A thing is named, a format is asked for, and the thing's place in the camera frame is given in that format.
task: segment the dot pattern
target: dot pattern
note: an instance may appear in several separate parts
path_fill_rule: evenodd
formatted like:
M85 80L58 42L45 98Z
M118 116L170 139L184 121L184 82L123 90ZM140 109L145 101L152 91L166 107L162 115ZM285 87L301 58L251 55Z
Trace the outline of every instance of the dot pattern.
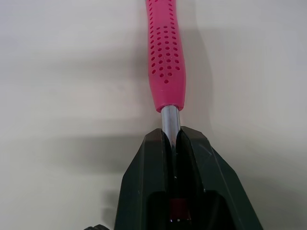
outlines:
M179 65L183 61L179 56L181 44L177 43L178 25L174 23L176 8L173 6L173 0L148 0L148 2L149 66L151 67L149 71L164 84L169 84L180 73ZM156 24L155 21L158 15L155 15L153 10L158 4L165 4L164 7L168 8L169 20L165 20L164 24Z

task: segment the white background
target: white background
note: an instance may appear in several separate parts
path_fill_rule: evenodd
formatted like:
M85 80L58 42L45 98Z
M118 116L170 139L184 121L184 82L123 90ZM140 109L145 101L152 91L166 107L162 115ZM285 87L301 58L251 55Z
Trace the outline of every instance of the white background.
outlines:
M178 0L182 123L235 169L266 230L307 229L307 2ZM0 225L114 226L160 126L143 0L0 1Z

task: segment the chrome shaft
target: chrome shaft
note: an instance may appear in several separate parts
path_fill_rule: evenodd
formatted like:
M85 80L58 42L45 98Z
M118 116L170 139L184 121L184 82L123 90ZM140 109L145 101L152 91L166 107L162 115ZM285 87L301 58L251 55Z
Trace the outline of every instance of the chrome shaft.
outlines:
M168 105L161 110L162 130L171 144L172 150L176 149L177 134L180 130L179 110L174 105Z

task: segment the pink rubber grip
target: pink rubber grip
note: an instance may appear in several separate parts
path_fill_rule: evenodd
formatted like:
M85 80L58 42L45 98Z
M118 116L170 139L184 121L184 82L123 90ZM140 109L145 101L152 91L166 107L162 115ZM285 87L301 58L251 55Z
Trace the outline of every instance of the pink rubber grip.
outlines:
M167 105L183 109L186 70L176 15L176 0L146 0L148 74L158 112Z

